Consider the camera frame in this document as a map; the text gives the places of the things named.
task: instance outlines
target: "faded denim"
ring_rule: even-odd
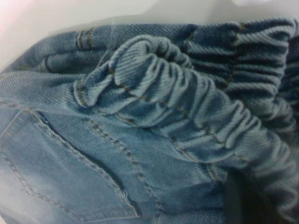
[[[46,38],[0,74],[7,224],[223,224],[227,171],[295,221],[295,19]]]

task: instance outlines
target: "blue jeans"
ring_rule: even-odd
[[[7,224],[223,224],[246,170],[296,223],[298,21],[117,25],[46,38],[0,73]]]

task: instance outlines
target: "white surface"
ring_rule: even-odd
[[[67,30],[131,22],[246,21],[285,14],[299,17],[299,1],[238,7],[231,0],[0,0],[0,70],[38,40]]]

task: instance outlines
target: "denim fabric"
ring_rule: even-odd
[[[289,18],[46,38],[0,74],[7,224],[223,224],[227,171],[297,223],[299,28]]]

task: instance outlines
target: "light blue denim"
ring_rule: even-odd
[[[102,26],[0,73],[7,224],[224,224],[227,171],[298,217],[298,21]]]

